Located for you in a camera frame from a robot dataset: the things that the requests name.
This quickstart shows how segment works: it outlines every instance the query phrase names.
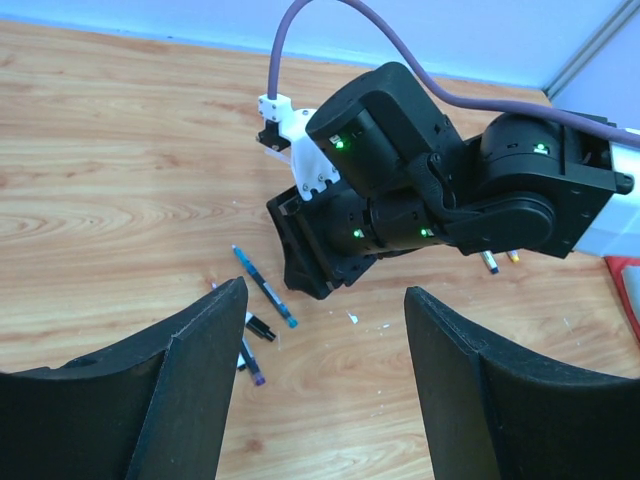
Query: marker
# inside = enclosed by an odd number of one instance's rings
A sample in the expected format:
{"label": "marker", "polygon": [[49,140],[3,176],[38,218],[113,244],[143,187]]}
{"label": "marker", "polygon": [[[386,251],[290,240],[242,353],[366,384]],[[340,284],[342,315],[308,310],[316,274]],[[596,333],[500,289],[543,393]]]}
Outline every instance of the marker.
{"label": "marker", "polygon": [[270,342],[273,342],[276,339],[276,334],[271,331],[271,327],[251,312],[247,312],[245,315],[244,324],[247,329],[251,330],[260,338],[266,338]]}
{"label": "marker", "polygon": [[498,264],[496,263],[495,259],[493,258],[493,255],[491,255],[490,251],[486,251],[486,252],[482,252],[480,253],[480,255],[482,255],[482,259],[484,260],[484,263],[487,265],[487,268],[489,269],[489,271],[491,273],[493,273],[494,275],[496,273],[498,273],[500,270],[498,269]]}
{"label": "marker", "polygon": [[240,353],[244,358],[244,361],[247,364],[247,368],[249,372],[251,372],[251,378],[253,378],[253,383],[259,387],[260,385],[264,385],[266,380],[264,379],[264,375],[260,371],[260,367],[258,367],[258,362],[256,362],[256,357],[253,356],[251,349],[249,348],[249,343],[247,339],[242,336],[242,343],[240,344]]}
{"label": "marker", "polygon": [[238,257],[249,275],[251,275],[251,278],[256,281],[256,283],[260,287],[260,290],[264,292],[273,306],[276,307],[276,310],[278,310],[280,315],[282,315],[282,318],[287,321],[289,327],[296,328],[296,326],[298,325],[298,321],[293,317],[293,315],[291,315],[291,312],[289,312],[289,309],[286,307],[286,305],[282,303],[282,300],[280,300],[278,295],[276,295],[276,292],[273,290],[273,288],[271,288],[271,285],[269,285],[262,277],[262,275],[260,275],[256,267],[253,266],[249,258],[244,254],[242,250],[240,250],[235,245],[231,245],[231,248],[233,248],[233,253],[236,254],[236,257]]}
{"label": "marker", "polygon": [[511,260],[513,263],[518,263],[520,261],[517,250],[511,250],[510,252],[507,252],[507,257],[509,257],[509,260]]}

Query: yellow marker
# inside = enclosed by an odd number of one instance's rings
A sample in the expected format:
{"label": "yellow marker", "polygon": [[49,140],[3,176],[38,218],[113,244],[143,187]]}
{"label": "yellow marker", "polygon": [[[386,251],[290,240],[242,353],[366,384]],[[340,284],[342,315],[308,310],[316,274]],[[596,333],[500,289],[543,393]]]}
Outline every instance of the yellow marker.
{"label": "yellow marker", "polygon": [[509,260],[511,260],[513,263],[518,263],[520,261],[520,257],[518,256],[518,252],[516,250],[511,250],[510,252],[507,252],[507,256],[509,257]]}

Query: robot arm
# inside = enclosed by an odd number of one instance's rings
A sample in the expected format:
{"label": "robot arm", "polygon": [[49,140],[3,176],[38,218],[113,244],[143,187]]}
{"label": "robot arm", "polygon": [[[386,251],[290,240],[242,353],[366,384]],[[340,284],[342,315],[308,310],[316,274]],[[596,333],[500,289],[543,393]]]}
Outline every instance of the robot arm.
{"label": "robot arm", "polygon": [[317,111],[260,100],[259,140],[292,151],[296,186],[267,203],[291,289],[322,299],[378,259],[439,244],[640,256],[637,149],[513,113],[463,140],[394,62]]}

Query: purple marker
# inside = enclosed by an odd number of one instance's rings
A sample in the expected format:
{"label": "purple marker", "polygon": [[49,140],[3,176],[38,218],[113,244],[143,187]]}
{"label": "purple marker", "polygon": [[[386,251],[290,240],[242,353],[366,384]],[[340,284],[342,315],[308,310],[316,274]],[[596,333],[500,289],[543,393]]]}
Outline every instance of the purple marker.
{"label": "purple marker", "polygon": [[242,336],[242,344],[240,345],[240,353],[242,354],[244,361],[247,364],[247,368],[249,372],[251,372],[251,378],[253,378],[253,383],[256,386],[264,385],[266,382],[264,375],[260,371],[260,367],[258,367],[258,362],[256,362],[256,358],[253,356],[251,349],[249,348],[249,343],[247,339]]}

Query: blue marker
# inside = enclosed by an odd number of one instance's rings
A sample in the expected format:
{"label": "blue marker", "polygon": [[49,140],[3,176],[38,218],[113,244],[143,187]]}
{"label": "blue marker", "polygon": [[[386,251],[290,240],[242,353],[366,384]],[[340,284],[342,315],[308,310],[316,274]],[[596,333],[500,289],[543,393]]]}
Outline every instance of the blue marker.
{"label": "blue marker", "polygon": [[486,251],[486,252],[480,252],[480,255],[482,256],[482,259],[484,260],[484,263],[487,265],[487,268],[489,269],[489,271],[492,274],[496,274],[498,273],[500,270],[498,269],[498,264],[496,263],[495,259],[493,258],[493,255],[491,255],[490,251]]}
{"label": "blue marker", "polygon": [[247,269],[247,272],[249,273],[249,275],[251,275],[251,278],[256,281],[256,283],[260,287],[260,290],[264,292],[273,306],[276,307],[276,310],[280,312],[282,318],[287,321],[289,327],[295,328],[298,325],[298,321],[293,317],[293,315],[291,315],[291,312],[289,312],[289,309],[286,307],[286,305],[282,303],[282,300],[280,300],[278,295],[276,295],[276,292],[273,290],[273,288],[271,288],[271,285],[266,282],[266,280],[262,277],[262,275],[260,275],[256,267],[253,266],[251,260],[249,260],[244,252],[235,245],[231,245],[231,248],[233,248],[233,253],[236,254],[236,257],[238,257],[242,265],[244,265],[244,268]]}

